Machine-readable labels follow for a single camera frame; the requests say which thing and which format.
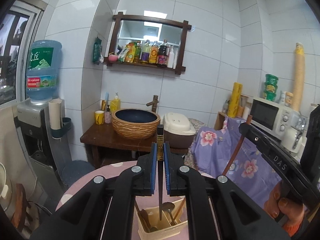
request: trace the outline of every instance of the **yellow mug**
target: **yellow mug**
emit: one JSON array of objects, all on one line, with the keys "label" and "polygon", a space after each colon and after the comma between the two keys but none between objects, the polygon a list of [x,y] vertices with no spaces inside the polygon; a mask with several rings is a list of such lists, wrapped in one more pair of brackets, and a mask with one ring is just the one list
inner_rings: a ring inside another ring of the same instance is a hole
[{"label": "yellow mug", "polygon": [[104,123],[104,112],[103,111],[96,111],[94,113],[96,117],[96,124],[103,124]]}]

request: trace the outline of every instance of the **pink tablecloth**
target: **pink tablecloth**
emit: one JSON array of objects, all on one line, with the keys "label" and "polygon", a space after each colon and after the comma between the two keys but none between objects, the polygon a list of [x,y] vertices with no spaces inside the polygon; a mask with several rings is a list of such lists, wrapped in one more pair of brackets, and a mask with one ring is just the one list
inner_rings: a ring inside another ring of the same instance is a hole
[{"label": "pink tablecloth", "polygon": [[[66,197],[66,194],[74,195],[76,192],[78,192],[84,185],[86,185],[91,179],[93,179],[95,176],[101,175],[104,176],[106,179],[112,178],[115,176],[118,176],[122,171],[124,171],[127,168],[130,168],[134,165],[136,165],[136,161],[131,162],[123,162],[123,163],[116,163],[111,164],[108,166],[101,167],[100,169],[97,169],[95,171],[90,172],[89,174],[83,176],[78,181],[76,181],[64,194],[64,196],[61,198],[62,200]],[[151,197],[136,197],[137,204],[140,209],[145,209],[148,207],[156,207],[159,205],[158,202],[158,178],[156,178],[156,190],[155,194]],[[180,197],[170,197],[167,195],[167,190],[163,188],[163,202],[173,202],[176,200],[179,200]],[[60,208],[62,206],[61,200],[59,201],[59,204],[56,208]],[[138,234],[138,220],[136,214],[133,215],[133,225],[132,225],[132,240],[140,240],[140,236]],[[180,232],[180,234],[176,236],[172,236],[167,238],[168,240],[187,240],[189,239],[188,236],[188,227],[186,226],[183,228],[183,230]]]}]

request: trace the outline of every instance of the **blue water jug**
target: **blue water jug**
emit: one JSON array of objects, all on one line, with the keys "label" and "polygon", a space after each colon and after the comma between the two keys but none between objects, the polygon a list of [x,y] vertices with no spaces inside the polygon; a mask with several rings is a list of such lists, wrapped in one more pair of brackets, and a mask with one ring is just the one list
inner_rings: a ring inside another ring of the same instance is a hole
[{"label": "blue water jug", "polygon": [[31,102],[49,101],[57,90],[62,45],[58,41],[35,41],[29,51],[26,93]]}]

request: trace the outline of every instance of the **microwave door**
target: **microwave door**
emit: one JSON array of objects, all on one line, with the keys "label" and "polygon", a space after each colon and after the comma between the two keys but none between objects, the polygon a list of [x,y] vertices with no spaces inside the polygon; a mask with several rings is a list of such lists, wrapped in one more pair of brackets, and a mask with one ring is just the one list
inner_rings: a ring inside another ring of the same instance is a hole
[{"label": "microwave door", "polygon": [[275,136],[274,125],[279,108],[254,100],[250,114],[252,115],[253,124]]}]

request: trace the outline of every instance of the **blue gripper pad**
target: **blue gripper pad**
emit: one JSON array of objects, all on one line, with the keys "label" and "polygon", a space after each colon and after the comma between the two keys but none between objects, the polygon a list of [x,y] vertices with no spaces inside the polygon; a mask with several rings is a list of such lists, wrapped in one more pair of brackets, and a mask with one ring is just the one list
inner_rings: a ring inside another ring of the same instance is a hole
[{"label": "blue gripper pad", "polygon": [[157,144],[155,143],[153,149],[151,148],[151,150],[153,150],[153,152],[151,152],[153,158],[152,158],[152,169],[151,169],[151,194],[155,193],[155,188],[156,188],[156,169],[157,169]]},{"label": "blue gripper pad", "polygon": [[165,172],[165,186],[167,188],[167,194],[170,195],[170,170],[169,170],[169,161],[168,161],[168,152],[166,143],[163,145],[163,160],[164,160],[164,172]]}]

